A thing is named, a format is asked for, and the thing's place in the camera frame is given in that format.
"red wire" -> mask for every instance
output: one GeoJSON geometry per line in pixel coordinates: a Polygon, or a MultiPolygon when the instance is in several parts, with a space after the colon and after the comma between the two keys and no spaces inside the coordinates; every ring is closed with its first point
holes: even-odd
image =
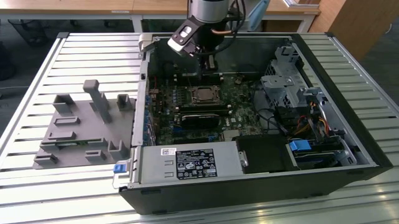
{"type": "Polygon", "coordinates": [[[302,118],[306,118],[306,116],[303,115],[303,116],[299,117],[299,119],[298,119],[298,126],[297,126],[297,129],[299,129],[299,122],[301,122],[301,119],[302,119],[302,118]]]}

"warning sticker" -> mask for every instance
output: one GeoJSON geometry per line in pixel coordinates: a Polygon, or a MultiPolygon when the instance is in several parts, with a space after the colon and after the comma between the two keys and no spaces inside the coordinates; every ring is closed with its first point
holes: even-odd
{"type": "Polygon", "coordinates": [[[178,179],[218,176],[214,149],[176,151],[178,179]]]}
{"type": "Polygon", "coordinates": [[[175,155],[176,148],[162,148],[162,155],[175,155]]]}

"motherboard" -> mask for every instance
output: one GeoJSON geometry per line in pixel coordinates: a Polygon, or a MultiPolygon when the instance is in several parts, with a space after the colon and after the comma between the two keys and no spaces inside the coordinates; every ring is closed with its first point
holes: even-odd
{"type": "Polygon", "coordinates": [[[213,85],[179,78],[183,82],[154,80],[150,91],[156,145],[231,141],[262,134],[251,103],[254,82],[239,73],[218,73],[213,85]]]}

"aluminum slotted table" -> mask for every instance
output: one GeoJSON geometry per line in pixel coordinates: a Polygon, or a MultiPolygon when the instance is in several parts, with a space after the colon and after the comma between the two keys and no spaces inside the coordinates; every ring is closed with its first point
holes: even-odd
{"type": "MultiPolygon", "coordinates": [[[[341,43],[303,34],[394,169],[329,196],[142,216],[112,187],[114,165],[34,170],[34,157],[55,108],[55,95],[87,100],[98,79],[108,99],[136,96],[139,34],[70,34],[58,38],[0,138],[0,223],[373,223],[399,219],[399,109],[341,43]]],[[[315,76],[310,76],[318,86],[315,76]]]]}

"blue handle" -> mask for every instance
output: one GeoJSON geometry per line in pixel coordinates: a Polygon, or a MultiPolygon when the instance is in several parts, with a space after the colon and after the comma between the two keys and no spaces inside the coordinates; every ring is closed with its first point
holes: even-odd
{"type": "Polygon", "coordinates": [[[249,31],[254,32],[262,22],[263,16],[266,9],[269,7],[270,0],[262,0],[257,6],[254,7],[250,15],[249,15],[249,20],[250,20],[250,28],[249,31]]]}

